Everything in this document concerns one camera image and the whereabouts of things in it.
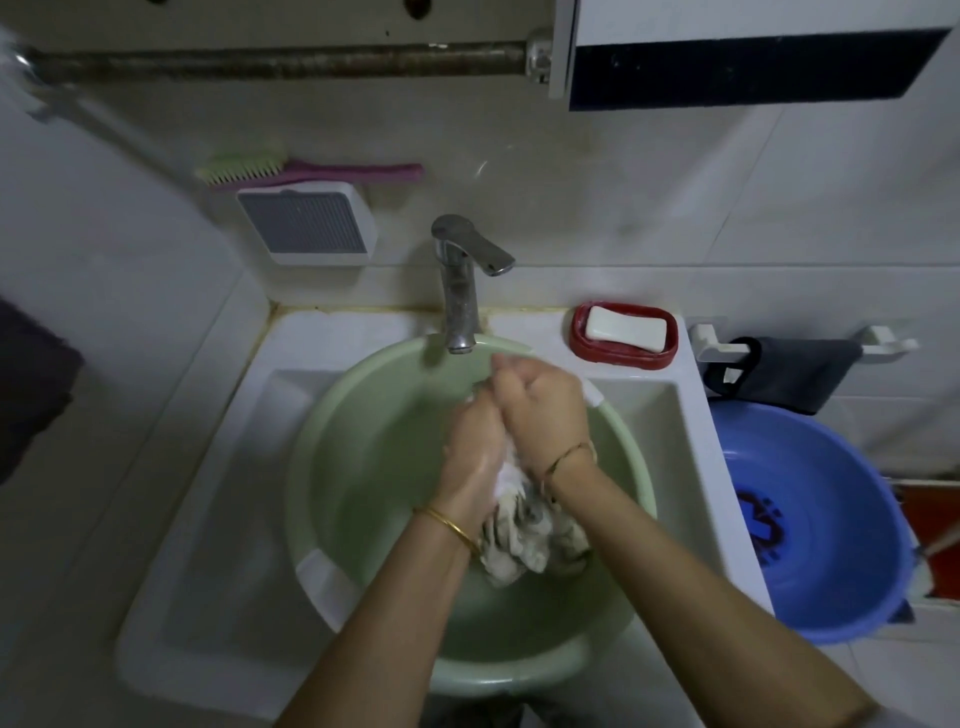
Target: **green brush bristles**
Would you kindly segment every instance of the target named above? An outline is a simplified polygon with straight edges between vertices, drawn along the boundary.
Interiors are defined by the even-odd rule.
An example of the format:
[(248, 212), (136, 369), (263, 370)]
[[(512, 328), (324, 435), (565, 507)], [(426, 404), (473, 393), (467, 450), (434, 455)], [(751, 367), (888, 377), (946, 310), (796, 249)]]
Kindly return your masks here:
[(273, 177), (283, 171), (287, 157), (273, 152), (256, 155), (230, 155), (214, 157), (199, 168), (197, 177), (213, 187), (230, 182), (245, 182)]

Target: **black panel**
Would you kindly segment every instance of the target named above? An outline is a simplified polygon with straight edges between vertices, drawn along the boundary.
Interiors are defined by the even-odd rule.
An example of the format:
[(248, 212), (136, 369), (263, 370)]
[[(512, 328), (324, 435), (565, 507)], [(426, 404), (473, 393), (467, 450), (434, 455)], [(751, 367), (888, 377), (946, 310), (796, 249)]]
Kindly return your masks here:
[(583, 45), (573, 62), (570, 108), (895, 98), (949, 30)]

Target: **gray vent grille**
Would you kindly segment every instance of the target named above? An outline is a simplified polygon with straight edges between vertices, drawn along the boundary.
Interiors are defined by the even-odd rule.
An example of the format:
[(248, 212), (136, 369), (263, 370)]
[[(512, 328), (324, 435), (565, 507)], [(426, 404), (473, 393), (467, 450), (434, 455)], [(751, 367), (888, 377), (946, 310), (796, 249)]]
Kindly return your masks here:
[(271, 253), (366, 253), (347, 195), (341, 192), (239, 194)]

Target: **faucet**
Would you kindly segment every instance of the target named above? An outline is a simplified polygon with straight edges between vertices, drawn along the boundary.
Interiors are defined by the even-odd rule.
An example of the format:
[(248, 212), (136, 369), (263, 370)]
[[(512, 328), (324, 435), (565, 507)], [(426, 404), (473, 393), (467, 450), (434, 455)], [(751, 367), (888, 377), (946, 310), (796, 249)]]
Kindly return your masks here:
[(441, 215), (430, 226), (444, 285), (444, 337), (450, 353), (470, 353), (480, 330), (473, 262), (488, 276), (502, 276), (514, 257), (477, 232), (466, 217)]

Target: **soap dish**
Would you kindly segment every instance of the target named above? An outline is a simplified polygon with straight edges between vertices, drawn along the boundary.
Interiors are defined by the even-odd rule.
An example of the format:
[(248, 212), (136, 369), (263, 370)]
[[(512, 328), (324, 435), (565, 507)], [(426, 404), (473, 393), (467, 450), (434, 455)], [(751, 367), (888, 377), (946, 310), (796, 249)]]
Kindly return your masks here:
[[(663, 319), (666, 321), (666, 344), (661, 353), (648, 352), (629, 344), (619, 344), (613, 341), (593, 341), (587, 338), (587, 316), (594, 306), (606, 308), (614, 313), (625, 316), (642, 316), (648, 319)], [(586, 361), (617, 364), (621, 367), (638, 367), (639, 369), (663, 369), (668, 366), (677, 355), (680, 334), (677, 320), (662, 308), (635, 303), (611, 303), (607, 301), (589, 301), (581, 303), (573, 312), (573, 321), (570, 324), (570, 350)]]

